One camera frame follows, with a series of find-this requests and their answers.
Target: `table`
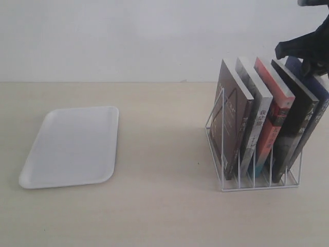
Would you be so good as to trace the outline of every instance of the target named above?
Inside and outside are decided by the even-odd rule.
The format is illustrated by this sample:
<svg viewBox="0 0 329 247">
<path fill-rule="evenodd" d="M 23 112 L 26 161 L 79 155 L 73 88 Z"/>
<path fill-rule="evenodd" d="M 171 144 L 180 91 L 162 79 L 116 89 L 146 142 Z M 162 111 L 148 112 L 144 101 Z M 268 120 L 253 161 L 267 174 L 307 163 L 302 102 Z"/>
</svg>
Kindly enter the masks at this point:
<svg viewBox="0 0 329 247">
<path fill-rule="evenodd" d="M 216 83 L 0 83 L 0 246 L 327 246 L 329 115 L 304 149 L 301 186 L 220 192 L 204 125 Z M 115 105 L 107 182 L 25 190 L 45 115 Z"/>
</svg>

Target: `brown book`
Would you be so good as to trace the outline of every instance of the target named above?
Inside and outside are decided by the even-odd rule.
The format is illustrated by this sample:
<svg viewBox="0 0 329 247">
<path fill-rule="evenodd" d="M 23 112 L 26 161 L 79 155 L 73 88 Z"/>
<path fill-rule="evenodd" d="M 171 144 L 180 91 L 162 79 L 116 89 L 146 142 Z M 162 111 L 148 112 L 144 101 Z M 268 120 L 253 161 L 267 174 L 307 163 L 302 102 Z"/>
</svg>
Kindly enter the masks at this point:
<svg viewBox="0 0 329 247">
<path fill-rule="evenodd" d="M 222 98 L 215 105 L 210 126 L 210 138 L 213 142 L 217 158 L 221 161 L 223 155 L 224 175 L 232 179 L 237 170 L 237 158 L 244 136 L 247 121 L 253 103 L 253 96 L 235 71 L 232 63 L 222 61 L 218 78 L 216 97 L 224 89 L 224 106 Z M 222 125 L 222 110 L 224 109 L 224 126 Z"/>
</svg>

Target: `book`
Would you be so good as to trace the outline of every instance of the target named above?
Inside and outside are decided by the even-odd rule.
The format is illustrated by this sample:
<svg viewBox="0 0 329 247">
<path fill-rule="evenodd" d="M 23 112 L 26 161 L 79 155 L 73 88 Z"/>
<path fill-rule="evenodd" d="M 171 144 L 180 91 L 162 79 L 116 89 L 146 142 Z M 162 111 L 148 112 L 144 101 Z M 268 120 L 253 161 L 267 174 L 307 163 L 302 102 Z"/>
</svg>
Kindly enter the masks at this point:
<svg viewBox="0 0 329 247">
<path fill-rule="evenodd" d="M 297 157 L 300 155 L 302 149 L 329 105 L 329 82 L 324 81 L 317 75 L 303 77 L 301 73 L 302 62 L 298 58 L 288 57 L 285 66 L 319 99 L 319 103 L 315 108 L 314 113 L 297 145 L 297 148 L 290 159 L 288 166 L 289 170 L 295 163 Z"/>
<path fill-rule="evenodd" d="M 238 57 L 235 70 L 254 98 L 240 147 L 240 175 L 244 177 L 247 174 L 273 95 L 247 58 Z"/>
<path fill-rule="evenodd" d="M 259 177 L 295 96 L 269 61 L 257 57 L 254 68 L 273 95 L 267 116 L 264 116 L 266 119 L 256 145 L 254 171 L 255 177 Z M 250 174 L 253 173 L 253 165 L 249 165 L 248 171 Z"/>
<path fill-rule="evenodd" d="M 278 183 L 288 167 L 319 100 L 280 61 L 272 60 L 271 64 L 295 96 L 295 100 L 273 145 L 272 181 Z M 267 159 L 267 168 L 270 167 L 269 164 L 270 157 Z"/>
<path fill-rule="evenodd" d="M 238 76 L 234 65 L 225 59 L 221 63 L 216 99 L 222 89 L 224 89 L 224 105 L 223 100 L 220 99 L 214 106 L 210 138 L 220 161 L 223 155 L 224 163 L 221 165 L 224 166 L 224 176 L 227 180 L 231 180 L 237 169 L 237 158 L 251 111 L 253 96 Z"/>
</svg>

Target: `white tray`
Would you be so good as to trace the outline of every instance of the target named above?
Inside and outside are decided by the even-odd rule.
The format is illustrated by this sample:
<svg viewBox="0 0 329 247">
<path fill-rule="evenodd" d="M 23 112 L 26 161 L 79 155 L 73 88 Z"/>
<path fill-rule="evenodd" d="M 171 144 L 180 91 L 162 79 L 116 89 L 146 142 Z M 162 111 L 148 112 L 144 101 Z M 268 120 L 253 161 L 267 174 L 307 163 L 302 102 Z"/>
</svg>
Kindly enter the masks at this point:
<svg viewBox="0 0 329 247">
<path fill-rule="evenodd" d="M 45 117 L 19 178 L 23 188 L 102 183 L 115 166 L 119 110 L 54 110 Z"/>
</svg>

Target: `metal book stand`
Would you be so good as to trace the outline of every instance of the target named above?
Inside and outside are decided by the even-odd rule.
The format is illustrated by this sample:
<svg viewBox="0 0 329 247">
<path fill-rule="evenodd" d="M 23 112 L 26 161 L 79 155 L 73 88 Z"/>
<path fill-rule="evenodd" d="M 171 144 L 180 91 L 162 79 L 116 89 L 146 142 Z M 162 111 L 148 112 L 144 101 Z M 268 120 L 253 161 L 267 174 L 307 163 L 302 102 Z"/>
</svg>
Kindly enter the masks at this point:
<svg viewBox="0 0 329 247">
<path fill-rule="evenodd" d="M 222 105 L 225 105 L 225 97 L 224 97 L 224 89 L 221 90 L 218 97 L 216 98 L 216 101 L 214 103 L 214 106 L 211 110 L 211 113 L 209 115 L 209 118 L 207 120 L 205 129 L 206 129 L 206 135 L 210 147 L 210 151 L 212 154 L 213 163 L 215 165 L 215 170 L 217 173 L 218 180 L 220 182 L 221 190 L 224 192 L 228 191 L 243 191 L 243 190 L 261 190 L 261 189 L 281 189 L 281 188 L 295 188 L 298 187 L 300 184 L 300 178 L 301 178 L 301 168 L 302 168 L 302 156 L 303 153 L 300 153 L 299 158 L 299 166 L 296 166 L 295 164 L 293 167 L 288 171 L 286 169 L 285 174 L 282 176 L 279 183 L 273 183 L 272 182 L 272 166 L 273 166 L 273 149 L 271 149 L 270 153 L 270 170 L 269 172 L 266 171 L 266 169 L 263 169 L 261 175 L 256 178 L 255 177 L 255 152 L 253 153 L 253 174 L 252 176 L 247 173 L 245 177 L 241 177 L 240 174 L 240 153 L 238 158 L 238 168 L 237 168 L 237 174 L 234 175 L 234 178 L 232 180 L 226 180 L 224 176 L 224 140 L 222 138 L 222 151 L 221 151 L 221 157 L 220 159 L 217 157 L 216 152 L 214 150 L 214 145 L 212 143 L 212 139 L 210 138 L 210 126 L 208 126 L 212 113 L 215 109 L 215 106 L 217 105 L 219 99 L 222 97 Z M 222 110 L 222 136 L 224 136 L 224 107 Z"/>
</svg>

